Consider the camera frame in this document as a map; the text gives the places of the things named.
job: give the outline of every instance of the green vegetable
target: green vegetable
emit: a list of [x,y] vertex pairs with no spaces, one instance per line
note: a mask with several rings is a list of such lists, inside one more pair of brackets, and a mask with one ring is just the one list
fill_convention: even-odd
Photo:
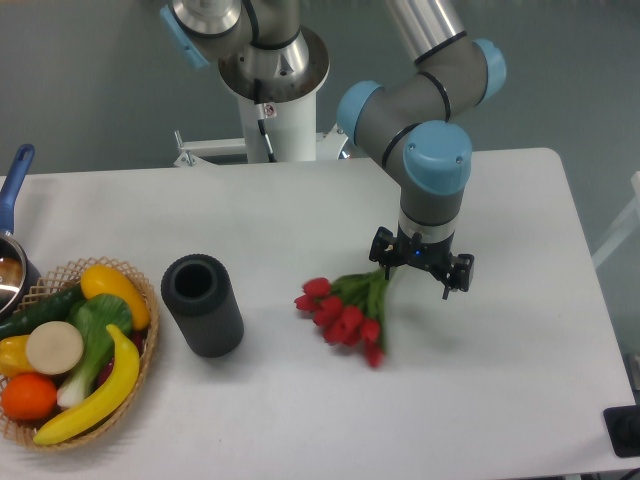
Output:
[[83,298],[78,283],[29,305],[0,323],[0,340],[27,335],[46,322],[65,320],[73,304]]
[[113,357],[113,339],[107,325],[116,325],[127,336],[132,327],[129,306],[113,295],[97,295],[73,310],[68,321],[82,335],[84,354],[58,389],[58,405],[62,408],[71,408],[87,398],[98,374]]

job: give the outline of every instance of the fake vegetable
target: fake vegetable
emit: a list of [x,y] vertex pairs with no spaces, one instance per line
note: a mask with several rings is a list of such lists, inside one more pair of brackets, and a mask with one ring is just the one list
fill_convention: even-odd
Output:
[[80,277],[80,285],[87,299],[108,293],[127,302],[134,330],[144,330],[149,325],[151,318],[144,298],[122,272],[106,265],[93,265]]
[[27,335],[43,323],[64,320],[73,304],[83,298],[80,284],[43,298],[0,323],[0,339]]
[[27,340],[27,359],[45,375],[59,375],[80,361],[84,343],[77,328],[67,322],[47,322],[36,328]]
[[86,400],[45,423],[33,437],[36,445],[64,442],[93,427],[118,408],[133,390],[140,370],[138,349],[115,325],[107,325],[106,331],[115,344],[113,372]]
[[100,370],[113,356],[113,341],[105,327],[114,324],[129,335],[131,311],[120,298],[102,294],[75,310],[69,323],[82,335],[84,355],[58,390],[58,405],[62,408],[73,407],[89,396]]
[[56,406],[56,386],[39,373],[25,373],[11,379],[2,391],[0,405],[14,420],[46,418]]
[[27,360],[28,338],[29,335],[20,335],[0,341],[0,373],[5,377],[12,378],[34,371]]

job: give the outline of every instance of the white table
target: white table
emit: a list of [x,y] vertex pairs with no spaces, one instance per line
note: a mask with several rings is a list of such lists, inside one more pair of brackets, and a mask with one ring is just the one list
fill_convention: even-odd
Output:
[[[35,161],[46,161],[44,154]],[[323,343],[293,299],[308,278],[368,271],[399,188],[371,161],[30,176],[16,239],[47,271],[126,259],[157,288],[189,253],[230,272],[246,335],[191,353],[168,310],[133,409],[57,455],[0,442],[0,478],[501,479],[640,466],[611,448],[603,409],[633,396],[560,159],[480,152],[454,252],[469,293],[417,270],[390,286],[380,371]]]

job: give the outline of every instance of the yellow banana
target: yellow banana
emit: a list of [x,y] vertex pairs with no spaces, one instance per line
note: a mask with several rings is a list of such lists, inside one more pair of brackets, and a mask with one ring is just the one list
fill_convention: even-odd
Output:
[[111,375],[84,401],[45,423],[33,437],[35,444],[54,445],[88,430],[118,408],[133,390],[140,370],[138,349],[115,325],[107,325],[107,331],[115,345]]

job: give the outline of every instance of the white bracket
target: white bracket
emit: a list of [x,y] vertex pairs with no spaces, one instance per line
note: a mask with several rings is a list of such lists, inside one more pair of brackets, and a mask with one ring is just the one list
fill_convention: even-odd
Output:
[[602,235],[599,247],[591,256],[593,265],[598,268],[633,231],[640,226],[640,172],[631,177],[634,198],[622,209],[616,219]]

